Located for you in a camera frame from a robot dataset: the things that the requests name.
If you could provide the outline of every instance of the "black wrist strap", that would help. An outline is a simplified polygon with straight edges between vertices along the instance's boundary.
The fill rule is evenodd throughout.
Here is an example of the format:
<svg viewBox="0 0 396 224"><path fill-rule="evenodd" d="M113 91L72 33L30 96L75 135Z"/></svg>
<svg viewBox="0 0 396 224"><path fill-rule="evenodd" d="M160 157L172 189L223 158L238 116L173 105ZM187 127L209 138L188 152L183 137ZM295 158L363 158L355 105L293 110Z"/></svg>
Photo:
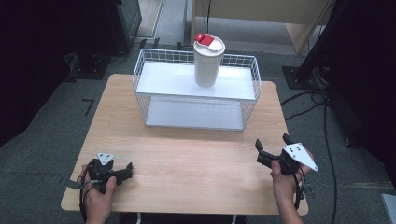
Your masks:
<svg viewBox="0 0 396 224"><path fill-rule="evenodd" d="M79 191L79 198L82 199L82 189ZM79 201L79 212L81 213L84 223L87 222L87 212L85 211L85 204L82 200Z"/></svg>
<svg viewBox="0 0 396 224"><path fill-rule="evenodd" d="M301 200L301 190L300 190L300 185L298 184L297 176L296 174L292 174L294 181L296 182L296 201L294 202L294 207L296 210L300 207L300 200Z"/></svg>

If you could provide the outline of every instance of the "wire rack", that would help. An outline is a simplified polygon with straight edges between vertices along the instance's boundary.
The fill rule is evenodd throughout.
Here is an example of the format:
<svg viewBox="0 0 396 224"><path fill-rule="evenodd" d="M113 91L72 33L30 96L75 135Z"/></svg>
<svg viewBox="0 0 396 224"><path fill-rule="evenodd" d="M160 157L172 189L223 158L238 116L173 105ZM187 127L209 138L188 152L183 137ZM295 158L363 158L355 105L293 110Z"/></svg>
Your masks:
<svg viewBox="0 0 396 224"><path fill-rule="evenodd" d="M149 94L138 91L139 82L144 74L144 67L147 63L162 63L166 64L180 64L189 65L193 67L194 54L192 51L178 51L178 50L164 50L164 49L141 49L137 63L134 69L133 86L137 102L139 103L143 120L148 126L171 126L171 127L187 127L187 128L203 128L203 129L222 129L232 131L242 131L245 129L248 119L253 111L260 93L261 93L261 79L260 72L257 65L257 60L254 56L247 55L232 55L224 54L224 58L220 63L220 67L227 68L247 68L251 74L251 89L254 97L252 99L226 99L221 97L208 96L193 96L193 95L172 95L172 94ZM166 108L165 104L172 104L171 109ZM166 122L152 121L153 113L150 110L153 108L162 109L163 119L168 119ZM202 114L196 115L193 111L201 111ZM166 117L166 113L179 115L175 118ZM220 120L218 124L213 120L223 119L221 113L229 115L225 120Z"/></svg>

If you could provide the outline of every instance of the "red object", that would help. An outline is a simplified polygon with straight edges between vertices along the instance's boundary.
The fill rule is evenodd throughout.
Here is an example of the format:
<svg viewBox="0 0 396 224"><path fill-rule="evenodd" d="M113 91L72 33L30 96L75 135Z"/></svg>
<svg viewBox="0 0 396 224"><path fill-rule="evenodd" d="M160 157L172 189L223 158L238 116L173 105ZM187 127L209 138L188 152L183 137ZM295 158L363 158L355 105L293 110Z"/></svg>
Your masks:
<svg viewBox="0 0 396 224"><path fill-rule="evenodd" d="M201 45L205 45L205 46L209 46L214 39L215 38L213 38L211 35L206 35L202 33L198 33L195 36L195 40L198 41L198 43L200 43Z"/></svg>

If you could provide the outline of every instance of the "black stand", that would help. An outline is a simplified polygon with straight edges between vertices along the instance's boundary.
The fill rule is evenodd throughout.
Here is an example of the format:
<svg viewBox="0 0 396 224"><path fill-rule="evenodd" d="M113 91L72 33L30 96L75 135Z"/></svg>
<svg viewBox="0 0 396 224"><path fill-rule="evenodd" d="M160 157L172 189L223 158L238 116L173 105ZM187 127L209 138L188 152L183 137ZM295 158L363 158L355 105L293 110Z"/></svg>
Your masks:
<svg viewBox="0 0 396 224"><path fill-rule="evenodd" d="M81 66L81 63L77 62L69 78L102 80L106 70L107 64L105 63L93 63L91 66L87 67Z"/></svg>
<svg viewBox="0 0 396 224"><path fill-rule="evenodd" d="M299 67L282 66L283 75L288 83L289 89L297 90L320 90L317 80L310 76L305 80L297 78Z"/></svg>

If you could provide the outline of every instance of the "white shelf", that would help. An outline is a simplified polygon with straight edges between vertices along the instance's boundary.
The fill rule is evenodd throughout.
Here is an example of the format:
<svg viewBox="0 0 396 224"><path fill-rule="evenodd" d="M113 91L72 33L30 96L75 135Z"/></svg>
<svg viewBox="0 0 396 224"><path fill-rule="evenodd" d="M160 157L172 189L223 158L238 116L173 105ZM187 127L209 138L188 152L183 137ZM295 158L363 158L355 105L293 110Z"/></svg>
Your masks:
<svg viewBox="0 0 396 224"><path fill-rule="evenodd" d="M145 62L136 93L255 101L252 82L249 68L221 66L215 85L205 88L195 82L194 64Z"/></svg>

